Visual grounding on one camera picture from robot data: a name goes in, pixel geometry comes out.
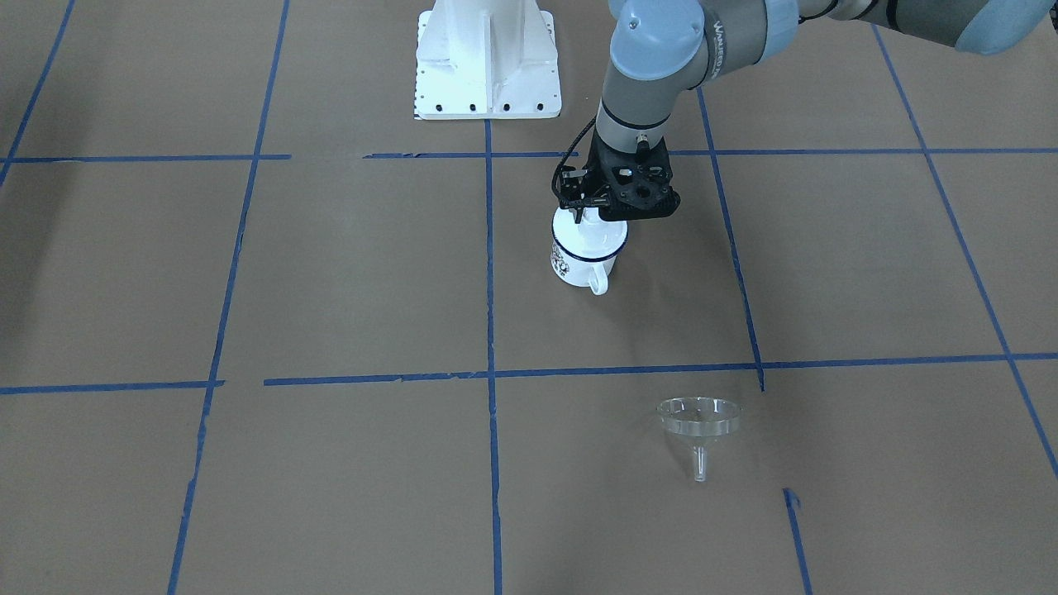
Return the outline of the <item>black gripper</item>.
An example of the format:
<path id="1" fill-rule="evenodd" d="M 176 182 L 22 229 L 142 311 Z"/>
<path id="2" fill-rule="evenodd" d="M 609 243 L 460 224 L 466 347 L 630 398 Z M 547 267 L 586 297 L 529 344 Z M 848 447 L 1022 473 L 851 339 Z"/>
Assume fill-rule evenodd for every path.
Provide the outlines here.
<path id="1" fill-rule="evenodd" d="M 664 218 L 681 203 L 671 179 L 665 140 L 638 159 L 637 155 L 614 150 L 594 132 L 587 166 L 558 167 L 555 195 L 560 208 L 597 208 L 598 215 L 608 221 Z"/>

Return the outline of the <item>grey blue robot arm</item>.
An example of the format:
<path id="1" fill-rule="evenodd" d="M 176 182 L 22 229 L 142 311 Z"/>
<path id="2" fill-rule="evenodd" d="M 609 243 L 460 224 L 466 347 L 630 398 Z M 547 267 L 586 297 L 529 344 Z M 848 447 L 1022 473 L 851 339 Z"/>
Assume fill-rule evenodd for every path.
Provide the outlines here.
<path id="1" fill-rule="evenodd" d="M 1055 11 L 1051 1 L 612 1 L 615 29 L 598 111 L 585 126 L 585 165 L 555 167 L 551 190 L 574 221 L 671 216 L 665 126 L 685 91 L 777 55 L 798 28 L 862 21 L 964 53 L 1019 44 Z"/>

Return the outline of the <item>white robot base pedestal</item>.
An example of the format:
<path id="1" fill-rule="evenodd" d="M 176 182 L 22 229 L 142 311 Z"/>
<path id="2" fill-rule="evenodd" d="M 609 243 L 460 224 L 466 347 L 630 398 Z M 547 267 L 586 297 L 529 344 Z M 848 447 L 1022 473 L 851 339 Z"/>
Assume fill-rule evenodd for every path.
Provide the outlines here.
<path id="1" fill-rule="evenodd" d="M 413 115 L 558 118 L 555 19 L 536 1 L 436 1 L 417 23 Z"/>

